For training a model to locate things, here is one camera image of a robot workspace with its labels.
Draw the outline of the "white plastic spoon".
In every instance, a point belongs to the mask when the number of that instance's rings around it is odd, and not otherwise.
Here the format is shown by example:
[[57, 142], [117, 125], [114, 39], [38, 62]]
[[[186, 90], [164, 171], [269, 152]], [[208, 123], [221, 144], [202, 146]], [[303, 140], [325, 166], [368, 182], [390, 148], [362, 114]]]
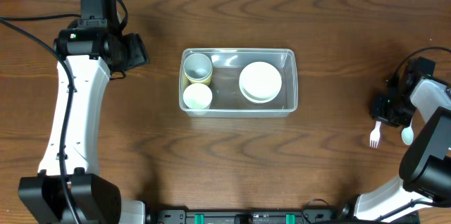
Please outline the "white plastic spoon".
[[414, 141], [414, 132], [412, 129], [412, 121], [410, 120], [410, 123], [407, 127], [404, 127], [401, 131], [401, 138], [404, 144], [411, 145]]

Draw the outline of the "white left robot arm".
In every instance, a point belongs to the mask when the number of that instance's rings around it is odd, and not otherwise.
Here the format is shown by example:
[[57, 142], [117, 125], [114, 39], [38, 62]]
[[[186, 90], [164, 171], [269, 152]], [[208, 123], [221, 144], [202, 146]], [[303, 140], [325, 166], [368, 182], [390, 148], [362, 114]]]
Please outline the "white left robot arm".
[[111, 76], [148, 62], [126, 20], [87, 15], [60, 31], [50, 52], [58, 60], [56, 109], [47, 149], [18, 195], [38, 223], [147, 223], [143, 201], [123, 199], [99, 175], [101, 104]]

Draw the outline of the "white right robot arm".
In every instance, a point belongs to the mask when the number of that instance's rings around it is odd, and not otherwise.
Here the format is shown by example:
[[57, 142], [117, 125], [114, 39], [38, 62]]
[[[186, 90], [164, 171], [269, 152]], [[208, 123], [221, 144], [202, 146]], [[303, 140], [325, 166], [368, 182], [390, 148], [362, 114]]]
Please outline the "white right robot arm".
[[450, 207], [450, 85], [422, 77], [409, 100], [426, 122], [400, 163], [399, 174], [342, 210], [346, 219], [390, 223], [426, 207]]

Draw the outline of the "grey cup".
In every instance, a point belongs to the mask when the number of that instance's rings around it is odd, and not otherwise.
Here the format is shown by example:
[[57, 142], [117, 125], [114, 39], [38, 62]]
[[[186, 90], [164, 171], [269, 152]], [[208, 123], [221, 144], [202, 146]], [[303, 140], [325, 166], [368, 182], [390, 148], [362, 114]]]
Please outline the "grey cup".
[[195, 68], [213, 68], [211, 59], [200, 53], [189, 55], [183, 63], [183, 69], [186, 71]]

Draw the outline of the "yellow cup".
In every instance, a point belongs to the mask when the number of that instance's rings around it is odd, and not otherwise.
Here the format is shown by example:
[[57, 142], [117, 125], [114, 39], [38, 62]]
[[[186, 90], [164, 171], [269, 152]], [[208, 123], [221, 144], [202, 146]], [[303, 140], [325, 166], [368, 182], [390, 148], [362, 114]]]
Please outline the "yellow cup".
[[210, 85], [213, 74], [213, 68], [195, 68], [185, 71], [186, 78], [190, 83], [200, 83], [204, 85]]

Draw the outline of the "white plastic fork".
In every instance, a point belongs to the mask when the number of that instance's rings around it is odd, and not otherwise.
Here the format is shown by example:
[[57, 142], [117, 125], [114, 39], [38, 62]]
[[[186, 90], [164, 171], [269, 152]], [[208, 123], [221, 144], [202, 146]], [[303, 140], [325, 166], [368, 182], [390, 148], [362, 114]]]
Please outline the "white plastic fork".
[[379, 143], [380, 138], [381, 138], [380, 128], [381, 128], [381, 121], [376, 121], [374, 129], [371, 131], [370, 138], [369, 138], [369, 146], [371, 148], [377, 148], [378, 147], [378, 143]]

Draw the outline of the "white paper cup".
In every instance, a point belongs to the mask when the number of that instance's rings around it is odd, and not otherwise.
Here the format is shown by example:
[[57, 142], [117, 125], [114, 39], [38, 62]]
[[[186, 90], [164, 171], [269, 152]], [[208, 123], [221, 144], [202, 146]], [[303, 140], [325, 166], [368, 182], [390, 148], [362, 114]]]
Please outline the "white paper cup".
[[202, 83], [191, 84], [183, 92], [183, 101], [191, 109], [208, 109], [212, 99], [211, 89]]

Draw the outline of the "white bowl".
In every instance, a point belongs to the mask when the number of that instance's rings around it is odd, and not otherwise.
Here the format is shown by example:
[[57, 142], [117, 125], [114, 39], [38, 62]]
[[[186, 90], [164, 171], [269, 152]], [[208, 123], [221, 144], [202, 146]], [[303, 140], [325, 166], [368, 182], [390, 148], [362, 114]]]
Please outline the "white bowl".
[[253, 62], [245, 66], [239, 76], [239, 89], [252, 103], [265, 104], [279, 94], [282, 77], [276, 67], [266, 62]]

